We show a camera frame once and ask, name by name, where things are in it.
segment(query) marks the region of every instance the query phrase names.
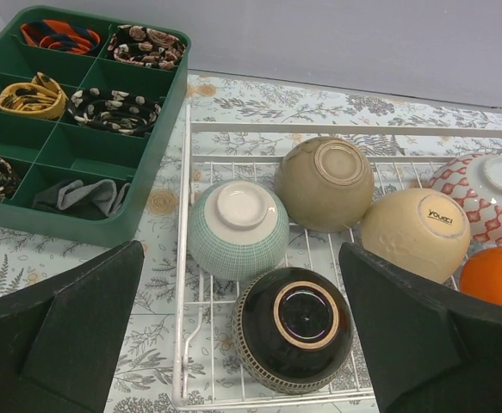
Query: white wire rack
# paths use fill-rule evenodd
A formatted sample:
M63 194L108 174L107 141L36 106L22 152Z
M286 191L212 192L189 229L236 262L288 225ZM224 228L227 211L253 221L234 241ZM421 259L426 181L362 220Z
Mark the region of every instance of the white wire rack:
M214 290L214 278L200 269L190 270L187 257L187 223L189 206L195 200L193 169L199 165L208 171L210 177L206 185L219 179L239 176L261 179L261 173L272 171L282 157L267 156L222 156L193 155L192 135L194 133L313 133L313 134L380 134L430 137L474 137L502 139L502 131L486 129L456 129L414 126L344 126L311 124L257 124L257 123L219 123L191 121L190 107L187 106L186 129L183 142L183 166L180 196L180 216L177 252L177 312L176 345L173 372L172 403L179 410L223 410L255 409L259 407L278 407L304 404L324 404L345 401L374 399L375 395L369 382L360 372L358 361L363 362L359 343L355 343L344 372L346 377L330 384L321 391L303 396L285 396L268 391L241 366L235 364L226 375L221 360L233 361L229 339L229 317L232 306L239 293L245 288L238 282L227 288L226 294L219 296ZM422 185L422 178L452 157L368 157L376 174L378 195L402 189L413 183ZM383 170L391 170L392 178L387 179ZM338 248L343 241L358 242L359 230L348 230L343 234L319 236L291 224L292 239L299 240L285 255L280 265L308 267L324 275L344 291L338 266ZM449 287L456 288L456 276L450 279ZM192 375L192 366L200 366L201 374Z

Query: floral tablecloth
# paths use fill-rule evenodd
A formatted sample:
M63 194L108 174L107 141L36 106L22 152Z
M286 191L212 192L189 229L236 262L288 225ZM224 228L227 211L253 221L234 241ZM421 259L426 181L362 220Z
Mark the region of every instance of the floral tablecloth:
M435 107L396 99L347 95L322 89L299 88L234 78L190 75L188 99L194 120L251 122L321 122L357 125L457 126L502 129L502 114L458 108ZM172 413L170 403L174 356L177 208L184 128L179 114L168 150L161 164L136 238L145 247L146 261L133 315L127 327L121 358L108 397L106 412ZM284 155L312 135L203 133L195 137L194 152L232 155ZM497 139L420 138L387 136L351 137L369 155L446 155L492 151ZM206 171L194 170L199 181ZM383 180L406 175L387 168ZM42 237L0 228L0 296L73 268L102 253L95 246ZM232 340L220 333L208 337L232 357ZM365 369L357 360L358 372ZM226 369L232 369L229 362ZM209 371L192 363L192 376L203 381L202 391L190 396L196 403L207 397ZM317 407L262 409L260 412L313 411ZM324 412L376 412L375 401L326 404Z

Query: red and white patterned bowl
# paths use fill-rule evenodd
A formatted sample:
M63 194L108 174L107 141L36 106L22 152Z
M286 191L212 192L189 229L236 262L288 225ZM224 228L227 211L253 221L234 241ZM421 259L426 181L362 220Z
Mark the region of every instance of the red and white patterned bowl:
M457 157L437 170L428 186L461 205L474 241L502 243L502 156Z

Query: green bowl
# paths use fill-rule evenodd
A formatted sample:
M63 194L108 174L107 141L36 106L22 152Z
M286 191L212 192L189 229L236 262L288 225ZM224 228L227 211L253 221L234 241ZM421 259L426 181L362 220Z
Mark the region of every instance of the green bowl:
M288 234L282 202L255 182L218 182L189 211L189 253L224 280L251 280L271 270L285 255Z

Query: green plastic tray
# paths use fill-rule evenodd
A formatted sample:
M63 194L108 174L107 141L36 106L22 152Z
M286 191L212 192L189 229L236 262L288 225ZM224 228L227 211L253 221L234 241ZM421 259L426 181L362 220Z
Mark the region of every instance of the green plastic tray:
M20 27L36 19L92 28L102 38L102 50L90 57L29 46ZM108 39L120 24L140 23L39 6L22 10L0 33L0 92L11 83L30 82L41 71L60 83L69 96L79 88L97 87L147 96L162 104L155 127L144 138L79 126L65 114L50 121L0 111L0 156L22 176L15 195L0 203L0 226L104 247L133 238L183 104L191 45L187 35L157 28L178 36L187 46L173 71L105 59ZM35 194L70 178L87 184L108 178L132 185L122 209L100 221L31 209Z

